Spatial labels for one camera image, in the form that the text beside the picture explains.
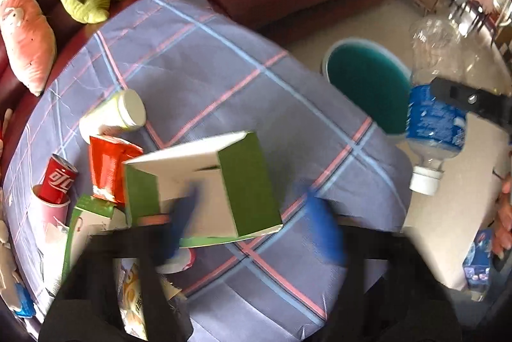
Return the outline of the person's right hand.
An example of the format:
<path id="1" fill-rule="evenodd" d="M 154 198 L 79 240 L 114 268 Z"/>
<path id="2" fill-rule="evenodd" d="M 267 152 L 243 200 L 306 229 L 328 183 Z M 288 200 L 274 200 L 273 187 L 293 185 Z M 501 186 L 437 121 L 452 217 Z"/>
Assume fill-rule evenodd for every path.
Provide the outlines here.
<path id="1" fill-rule="evenodd" d="M 502 259 L 505 253 L 511 249 L 511 226 L 511 174 L 507 174 L 501 182 L 501 192 L 497 199 L 494 236 L 492 240 L 492 252 L 499 259 Z"/>

